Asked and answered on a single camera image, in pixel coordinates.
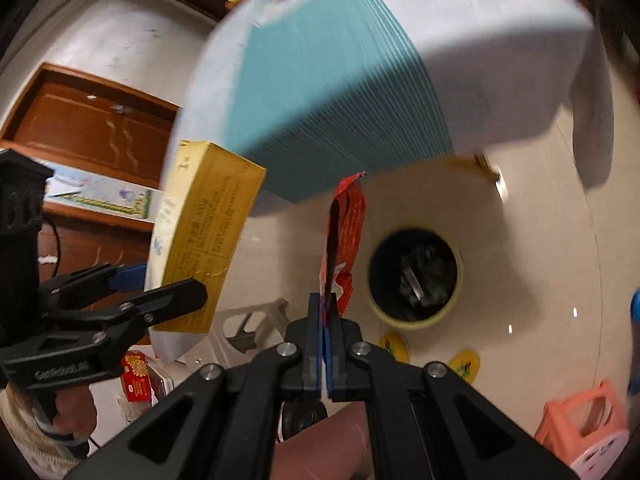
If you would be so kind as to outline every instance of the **human hand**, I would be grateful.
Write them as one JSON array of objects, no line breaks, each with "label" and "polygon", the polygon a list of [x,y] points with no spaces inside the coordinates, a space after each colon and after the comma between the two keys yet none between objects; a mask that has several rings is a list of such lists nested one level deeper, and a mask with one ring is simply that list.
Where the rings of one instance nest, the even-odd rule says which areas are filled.
[{"label": "human hand", "polygon": [[[11,384],[16,403],[26,412],[31,413],[31,399],[21,394]],[[53,419],[53,427],[59,434],[71,434],[74,438],[83,439],[89,437],[97,425],[98,412],[95,409],[94,396],[88,386],[75,386],[56,392],[56,408],[58,413]]]}]

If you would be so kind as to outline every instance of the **yellow box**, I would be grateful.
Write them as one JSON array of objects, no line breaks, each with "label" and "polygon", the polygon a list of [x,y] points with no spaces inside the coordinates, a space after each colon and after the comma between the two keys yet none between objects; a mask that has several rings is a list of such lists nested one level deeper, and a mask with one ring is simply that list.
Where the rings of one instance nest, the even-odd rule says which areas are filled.
[{"label": "yellow box", "polygon": [[158,324],[209,331],[226,270],[266,170],[210,142],[182,140],[156,217],[145,290],[196,278],[209,299],[197,312]]}]

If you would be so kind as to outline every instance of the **orange plastic stool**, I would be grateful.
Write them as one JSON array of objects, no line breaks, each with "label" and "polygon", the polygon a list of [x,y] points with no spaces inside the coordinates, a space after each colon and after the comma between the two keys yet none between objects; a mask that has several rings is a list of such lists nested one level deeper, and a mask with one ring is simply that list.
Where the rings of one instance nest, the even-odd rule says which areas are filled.
[{"label": "orange plastic stool", "polygon": [[[592,400],[604,400],[610,411],[591,433],[583,435],[569,412]],[[582,480],[600,480],[629,440],[625,411],[608,380],[599,387],[564,401],[546,403],[534,438],[573,469]]]}]

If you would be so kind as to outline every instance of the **red snack wrapper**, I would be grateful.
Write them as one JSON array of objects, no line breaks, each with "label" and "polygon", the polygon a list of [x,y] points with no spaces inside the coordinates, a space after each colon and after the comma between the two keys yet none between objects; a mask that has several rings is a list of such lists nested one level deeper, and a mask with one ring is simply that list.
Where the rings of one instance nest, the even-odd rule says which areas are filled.
[{"label": "red snack wrapper", "polygon": [[129,402],[151,400],[151,384],[146,369],[146,357],[139,350],[128,351],[120,362],[124,373],[120,376],[122,391]]},{"label": "red snack wrapper", "polygon": [[334,292],[340,316],[347,309],[353,293],[351,267],[358,254],[362,224],[364,223],[364,190],[358,180],[360,172],[340,181],[329,209],[326,251],[320,269],[321,302],[328,309],[327,298]]}]

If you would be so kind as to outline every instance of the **red box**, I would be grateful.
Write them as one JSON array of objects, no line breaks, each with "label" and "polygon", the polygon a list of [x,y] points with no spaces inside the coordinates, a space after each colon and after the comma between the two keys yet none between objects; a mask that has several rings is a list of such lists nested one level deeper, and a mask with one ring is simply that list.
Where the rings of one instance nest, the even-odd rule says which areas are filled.
[{"label": "red box", "polygon": [[151,384],[145,355],[139,350],[128,351],[121,361],[124,373],[120,377],[122,391],[129,402],[151,401]]}]

